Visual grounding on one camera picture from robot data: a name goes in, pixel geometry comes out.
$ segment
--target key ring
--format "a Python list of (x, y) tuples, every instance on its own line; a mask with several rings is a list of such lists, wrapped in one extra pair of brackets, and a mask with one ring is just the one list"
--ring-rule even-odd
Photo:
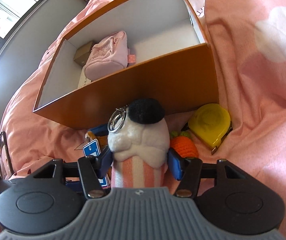
[[(110, 120), (107, 123), (107, 130), (109, 132), (115, 133), (123, 127), (126, 118), (126, 108), (127, 106), (116, 108), (115, 112), (112, 114)], [(116, 124), (119, 120), (121, 120), (121, 123), (116, 127)]]

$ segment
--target pink blanket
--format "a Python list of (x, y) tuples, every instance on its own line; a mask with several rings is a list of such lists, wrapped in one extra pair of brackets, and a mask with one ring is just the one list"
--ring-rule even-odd
[[(39, 68), (10, 100), (1, 123), (8, 135), (15, 175), (26, 176), (52, 158), (72, 162), (83, 155), (84, 131), (32, 113), (42, 79), (62, 36), (78, 21), (112, 0), (90, 0), (44, 54)], [(204, 0), (190, 0), (202, 14)], [(234, 130), (211, 156), (197, 139), (204, 162), (227, 158), (278, 192), (286, 204), (286, 0), (205, 0), (220, 103)], [(166, 117), (179, 130), (191, 113)], [(168, 177), (166, 185), (177, 185)], [(201, 190), (210, 187), (205, 181)], [(286, 215), (280, 227), (286, 236)]]

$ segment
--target blue tag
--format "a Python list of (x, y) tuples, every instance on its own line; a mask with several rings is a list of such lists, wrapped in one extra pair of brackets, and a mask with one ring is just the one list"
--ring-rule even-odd
[[(88, 143), (87, 145), (85, 145), (83, 147), (83, 152), (84, 152), (85, 156), (90, 156), (90, 155), (99, 156), (101, 151), (100, 151), (98, 139), (95, 139), (95, 140), (91, 141), (90, 143)], [(107, 187), (108, 186), (108, 177), (105, 176), (105, 178), (99, 179), (99, 182), (101, 184), (101, 187)]]

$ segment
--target phone screen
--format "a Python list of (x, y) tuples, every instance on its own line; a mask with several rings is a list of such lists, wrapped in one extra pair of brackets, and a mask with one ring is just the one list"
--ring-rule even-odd
[(10, 154), (8, 150), (7, 137), (4, 131), (0, 133), (0, 176), (9, 179), (14, 174)]

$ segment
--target wall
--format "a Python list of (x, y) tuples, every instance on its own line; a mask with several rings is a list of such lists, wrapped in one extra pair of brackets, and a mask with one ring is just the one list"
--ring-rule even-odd
[(84, 7), (84, 0), (48, 0), (18, 30), (0, 56), (0, 123), (16, 90), (37, 69), (44, 52)]

